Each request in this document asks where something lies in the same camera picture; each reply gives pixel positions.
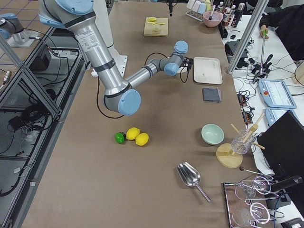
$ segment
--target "person's hand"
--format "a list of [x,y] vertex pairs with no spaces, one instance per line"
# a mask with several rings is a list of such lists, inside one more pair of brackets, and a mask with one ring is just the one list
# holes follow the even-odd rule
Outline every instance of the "person's hand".
[[265,39],[268,39],[269,36],[267,35],[268,34],[268,28],[266,27],[266,25],[262,25],[261,28],[260,28],[260,36],[263,37],[263,35],[266,33],[265,35]]

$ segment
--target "mint green bowl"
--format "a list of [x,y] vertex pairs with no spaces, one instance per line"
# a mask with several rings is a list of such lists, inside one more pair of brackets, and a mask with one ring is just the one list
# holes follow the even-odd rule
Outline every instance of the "mint green bowl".
[[216,145],[224,140],[224,132],[219,126],[210,123],[201,129],[201,137],[206,143]]

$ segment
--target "wooden cutting board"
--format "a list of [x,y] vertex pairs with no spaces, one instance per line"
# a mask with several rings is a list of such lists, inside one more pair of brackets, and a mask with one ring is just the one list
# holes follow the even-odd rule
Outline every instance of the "wooden cutting board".
[[149,37],[167,37],[168,36],[168,18],[156,18],[154,22],[163,22],[164,25],[152,25],[149,24],[146,18],[144,24],[143,35]]

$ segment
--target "light blue cap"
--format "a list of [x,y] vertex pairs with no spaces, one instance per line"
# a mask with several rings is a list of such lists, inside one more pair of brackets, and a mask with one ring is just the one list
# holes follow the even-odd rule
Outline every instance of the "light blue cap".
[[3,39],[8,39],[11,34],[6,30],[0,29],[0,36],[2,36]]
[[119,100],[118,111],[123,115],[133,115],[141,105],[141,95],[135,89],[126,91]]
[[13,13],[3,13],[0,17],[4,19],[17,19],[17,16]]
[[179,65],[177,65],[176,63],[167,63],[163,70],[167,75],[175,76],[179,68]]
[[39,18],[40,18],[40,22],[42,24],[45,24],[45,25],[48,25],[48,26],[52,26],[52,27],[55,27],[55,28],[61,28],[61,29],[65,29],[66,27],[60,23],[59,21],[56,21],[56,20],[53,20],[51,18],[47,18],[47,17],[44,17],[42,15],[39,14]]
[[94,0],[55,0],[56,3],[65,11],[85,15],[92,11]]
[[188,52],[188,44],[183,40],[177,41],[174,50],[178,53],[186,54]]

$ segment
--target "black monitor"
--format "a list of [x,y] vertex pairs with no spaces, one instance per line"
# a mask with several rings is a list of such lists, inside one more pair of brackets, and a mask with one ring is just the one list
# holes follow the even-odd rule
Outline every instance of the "black monitor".
[[[275,180],[283,181],[299,175],[304,178],[304,127],[292,112],[286,112],[257,141],[269,166],[275,172]],[[299,212],[304,216],[304,183],[286,189]]]

